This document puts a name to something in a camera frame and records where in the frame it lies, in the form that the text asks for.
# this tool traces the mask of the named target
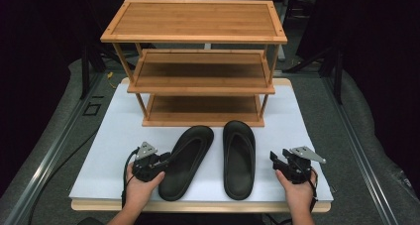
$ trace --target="camera mount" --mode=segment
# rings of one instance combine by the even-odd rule
[[[147,142],[143,142],[139,147],[133,163],[133,175],[137,179],[144,182],[151,181],[167,168],[170,153],[158,156],[157,152],[158,150]]]
[[[314,153],[308,147],[283,149],[287,163],[282,162],[274,152],[269,152],[272,168],[279,169],[292,183],[303,183],[311,177],[311,161],[325,164],[327,161]]]

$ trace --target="wrist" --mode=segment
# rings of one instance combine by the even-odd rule
[[[290,210],[293,224],[295,225],[312,225],[315,224],[309,209]]]
[[[290,207],[290,214],[291,214],[292,217],[311,216],[311,212],[309,211],[309,207],[306,207],[306,206]]]
[[[138,208],[136,206],[130,206],[129,204],[126,204],[121,210],[121,213],[123,213],[125,216],[132,218],[134,220],[136,220],[137,217],[139,217],[141,212],[142,212],[142,208]]]

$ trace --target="black slide sandal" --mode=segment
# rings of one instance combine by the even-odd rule
[[[251,128],[241,121],[230,121],[223,130],[225,191],[243,200],[253,191],[256,173],[256,140]]]
[[[186,130],[173,147],[169,166],[158,186],[159,196],[166,201],[181,198],[189,187],[214,138],[207,126],[194,126]]]

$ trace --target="black cable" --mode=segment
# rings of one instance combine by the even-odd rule
[[[127,167],[129,166],[130,158],[135,155],[140,148],[136,148],[134,151],[132,151],[129,155],[129,157],[126,160],[126,163],[124,165],[124,172],[123,172],[123,192],[121,194],[121,207],[124,207],[126,204],[126,191],[127,191],[127,184],[131,181],[131,179],[134,177],[134,175],[127,181]]]
[[[293,221],[291,220],[291,218],[285,219],[283,221],[281,221],[278,225],[284,225],[284,224],[293,224]]]
[[[76,154],[99,130],[99,127],[97,129],[95,129],[95,131],[80,145],[76,148],[76,150],[74,150],[65,160],[64,162],[62,162],[56,169],[55,171],[47,178],[46,182],[44,183],[43,187],[41,188],[40,192],[37,195],[37,198],[34,201],[34,204],[32,205],[31,208],[31,213],[29,215],[29,220],[28,220],[28,224],[31,225],[32,224],[32,218],[34,217],[34,212],[35,212],[35,208],[37,206],[38,201],[41,198],[41,195],[43,194],[44,190],[46,189],[47,185],[49,184],[49,182],[53,179],[53,177],[55,176],[55,174],[64,166],[64,164],[66,164],[68,162],[68,160],[70,160],[74,154]]]
[[[275,221],[275,219],[273,217],[271,217],[271,215],[269,215],[268,213],[266,213],[265,216],[268,217],[268,219],[271,222],[271,224],[278,225],[277,221]]]

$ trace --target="shoe rack shelf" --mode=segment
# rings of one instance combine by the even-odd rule
[[[144,126],[262,127],[275,90],[279,45],[287,43],[271,1],[126,0],[101,37],[112,43],[144,114]],[[120,44],[139,53],[131,70]],[[263,50],[144,49],[140,43],[248,44]],[[275,45],[272,64],[268,45]],[[150,96],[145,105],[141,94]]]

